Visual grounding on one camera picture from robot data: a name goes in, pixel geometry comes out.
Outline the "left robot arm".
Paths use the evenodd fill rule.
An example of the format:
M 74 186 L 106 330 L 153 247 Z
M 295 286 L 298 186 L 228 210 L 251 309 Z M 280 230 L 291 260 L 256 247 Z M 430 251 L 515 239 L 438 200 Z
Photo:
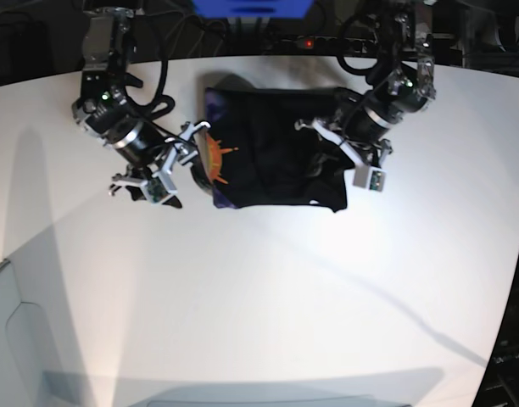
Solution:
M 383 163 L 393 151 L 386 133 L 436 97 L 432 21 L 429 1 L 361 2 L 340 25 L 337 39 L 343 42 L 352 25 L 363 25 L 374 36 L 377 61 L 370 68 L 355 68 L 346 62 L 343 49 L 338 49 L 336 58 L 345 72 L 363 77 L 370 89 L 359 94 L 338 88 L 334 116 L 294 124 L 298 131 L 315 131 L 353 163 L 356 187 L 383 190 L 387 177 Z

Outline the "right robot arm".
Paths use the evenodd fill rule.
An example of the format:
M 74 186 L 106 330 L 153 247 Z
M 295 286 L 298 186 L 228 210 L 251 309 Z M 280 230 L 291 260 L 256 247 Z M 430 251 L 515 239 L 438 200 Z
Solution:
M 126 190 L 134 201 L 179 209 L 173 168 L 201 163 L 194 137 L 210 124 L 187 122 L 178 134 L 157 124 L 176 102 L 164 93 L 168 58 L 153 21 L 148 27 L 161 63 L 158 85 L 149 103 L 140 104 L 129 95 L 128 88 L 143 86 L 128 67 L 137 50 L 135 25 L 145 17 L 145 5 L 144 1 L 83 2 L 89 26 L 82 43 L 81 91 L 71 106 L 72 114 L 85 133 L 126 162 L 125 171 L 111 179 L 110 195 Z

